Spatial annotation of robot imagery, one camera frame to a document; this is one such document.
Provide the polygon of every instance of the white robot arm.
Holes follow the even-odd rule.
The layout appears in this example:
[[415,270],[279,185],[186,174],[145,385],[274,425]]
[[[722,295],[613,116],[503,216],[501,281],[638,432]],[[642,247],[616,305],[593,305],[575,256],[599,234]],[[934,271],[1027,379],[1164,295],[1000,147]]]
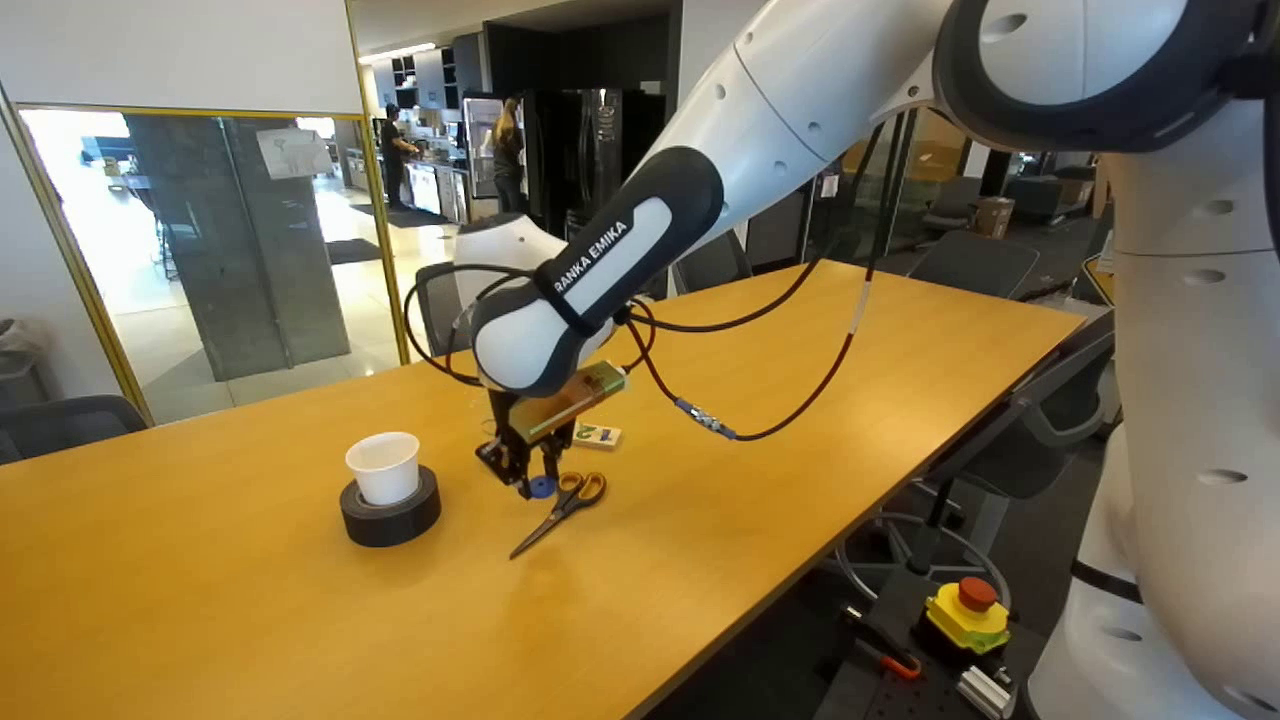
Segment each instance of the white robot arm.
[[[532,284],[479,302],[479,372],[496,389],[556,392],[651,271],[774,204],[904,103],[933,103],[1003,147],[1114,152],[1136,511],[1132,569],[1104,573],[1138,586],[1177,650],[1164,685],[1197,678],[1213,696],[1167,689],[1161,711],[1280,716],[1272,45],[1269,0],[772,0],[616,199]],[[1095,693],[1095,705],[1070,700],[1101,707],[1088,716],[1132,711],[1122,693],[1070,693]]]

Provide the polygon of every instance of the yellow table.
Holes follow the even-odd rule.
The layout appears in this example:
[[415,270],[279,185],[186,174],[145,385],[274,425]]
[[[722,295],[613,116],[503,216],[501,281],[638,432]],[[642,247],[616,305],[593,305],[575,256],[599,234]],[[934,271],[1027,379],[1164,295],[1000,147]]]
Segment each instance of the yellow table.
[[[786,271],[663,305],[743,311]],[[660,367],[736,430],[826,367],[860,271],[821,270],[772,320],[663,337]],[[432,367],[162,425],[0,467],[0,716],[629,716],[825,556],[1077,328],[1070,316],[874,281],[831,392],[766,445],[726,445],[647,379],[593,413],[618,451],[570,451],[608,501],[534,553],[542,516],[473,448],[489,404]],[[345,448],[422,440],[439,525],[347,546]]]

